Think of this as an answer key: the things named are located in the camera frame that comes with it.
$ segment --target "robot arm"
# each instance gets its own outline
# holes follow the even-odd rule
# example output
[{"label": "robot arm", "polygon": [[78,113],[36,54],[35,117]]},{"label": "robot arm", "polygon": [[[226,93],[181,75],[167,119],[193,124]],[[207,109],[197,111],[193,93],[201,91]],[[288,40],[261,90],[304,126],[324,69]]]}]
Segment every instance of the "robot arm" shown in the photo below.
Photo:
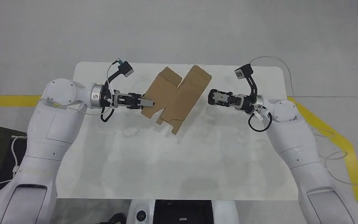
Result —
[{"label": "robot arm", "polygon": [[253,116],[262,120],[272,146],[293,175],[298,201],[308,223],[358,223],[356,201],[334,184],[319,159],[314,135],[295,105],[288,100],[267,100],[257,95],[250,64],[235,73],[238,78],[247,79],[251,94],[233,95],[211,90],[209,104],[232,106],[250,114],[249,121]]},{"label": "robot arm", "polygon": [[[128,76],[131,72],[125,62],[114,75]],[[25,157],[14,178],[0,190],[0,223],[49,223],[57,198],[57,172],[77,138],[87,108],[140,109],[154,105],[141,97],[117,90],[111,95],[107,82],[90,87],[63,78],[50,82],[31,117]]]}]

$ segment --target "table surface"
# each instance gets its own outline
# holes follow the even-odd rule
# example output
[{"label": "table surface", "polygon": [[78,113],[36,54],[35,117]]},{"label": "table surface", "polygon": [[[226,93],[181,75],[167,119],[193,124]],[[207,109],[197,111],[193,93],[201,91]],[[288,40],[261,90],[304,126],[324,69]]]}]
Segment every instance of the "table surface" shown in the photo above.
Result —
[{"label": "table surface", "polygon": [[[78,63],[73,80],[104,83],[109,65]],[[143,94],[165,66],[182,77],[192,66],[131,65],[134,73],[115,79],[114,89]],[[58,198],[296,200],[291,173],[267,134],[252,131],[245,113],[207,103],[212,88],[249,94],[246,80],[234,75],[238,66],[199,66],[213,78],[177,135],[169,124],[156,124],[160,112],[148,119],[139,110],[117,108],[107,123],[86,115],[59,169]],[[286,98],[280,68],[253,70],[258,94]],[[257,119],[252,123],[262,128]]]}]

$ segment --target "yellow tape stripe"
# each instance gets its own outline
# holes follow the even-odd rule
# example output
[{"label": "yellow tape stripe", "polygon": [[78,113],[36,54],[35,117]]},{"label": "yellow tape stripe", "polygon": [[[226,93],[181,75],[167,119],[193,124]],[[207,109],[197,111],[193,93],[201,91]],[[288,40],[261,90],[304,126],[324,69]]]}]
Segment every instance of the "yellow tape stripe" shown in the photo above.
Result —
[{"label": "yellow tape stripe", "polygon": [[40,98],[40,95],[0,95],[0,106],[36,106]]},{"label": "yellow tape stripe", "polygon": [[[322,135],[328,137],[328,139],[338,146],[342,151],[347,152],[347,156],[344,161],[347,167],[348,175],[352,183],[358,183],[358,160],[354,151],[353,144],[348,141],[344,136],[336,132],[326,122],[322,121],[319,117],[314,115],[311,111],[305,108],[303,105],[295,102],[292,97],[288,99],[297,104],[298,110],[301,115],[305,118],[308,124],[317,129]],[[358,186],[352,186],[354,197],[358,200]]]}]

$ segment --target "concrete floor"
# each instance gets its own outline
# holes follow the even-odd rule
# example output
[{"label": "concrete floor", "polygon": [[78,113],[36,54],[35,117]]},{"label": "concrete floor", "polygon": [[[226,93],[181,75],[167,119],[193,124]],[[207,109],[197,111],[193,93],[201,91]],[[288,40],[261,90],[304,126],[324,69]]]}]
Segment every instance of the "concrete floor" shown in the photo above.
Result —
[{"label": "concrete floor", "polygon": [[[357,22],[355,0],[1,1],[0,95],[41,94],[49,81],[72,78],[81,61],[241,65],[274,55],[290,67],[296,99],[356,146]],[[292,95],[282,64],[253,65],[281,67]],[[0,126],[26,130],[33,110],[0,108]],[[318,146],[334,150],[324,139]],[[343,161],[329,166],[347,180]],[[126,203],[59,200],[54,222],[104,221]],[[242,223],[304,223],[297,202],[237,207]]]}]

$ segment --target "brown cardboard box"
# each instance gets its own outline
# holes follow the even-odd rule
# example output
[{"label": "brown cardboard box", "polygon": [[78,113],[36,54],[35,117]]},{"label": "brown cardboard box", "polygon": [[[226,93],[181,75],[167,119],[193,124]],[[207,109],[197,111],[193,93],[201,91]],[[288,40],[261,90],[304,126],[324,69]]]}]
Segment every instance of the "brown cardboard box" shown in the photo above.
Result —
[{"label": "brown cardboard box", "polygon": [[[154,80],[147,93],[145,93],[145,99],[154,100],[156,103],[155,106],[142,110],[142,114],[150,118],[154,113],[165,108],[158,118],[157,123],[162,124],[163,121],[165,121],[173,126],[173,134],[177,134],[183,121],[211,80],[211,75],[206,73],[199,66],[193,66],[190,69],[178,88],[179,79],[177,76],[179,75],[171,69],[168,67],[165,68]],[[163,81],[158,77],[167,78],[166,81]]]},{"label": "brown cardboard box", "polygon": [[155,104],[153,107],[144,107],[142,114],[151,118],[153,114],[164,109],[177,91],[181,80],[181,76],[168,67],[161,71],[143,96],[144,99],[153,100]]}]

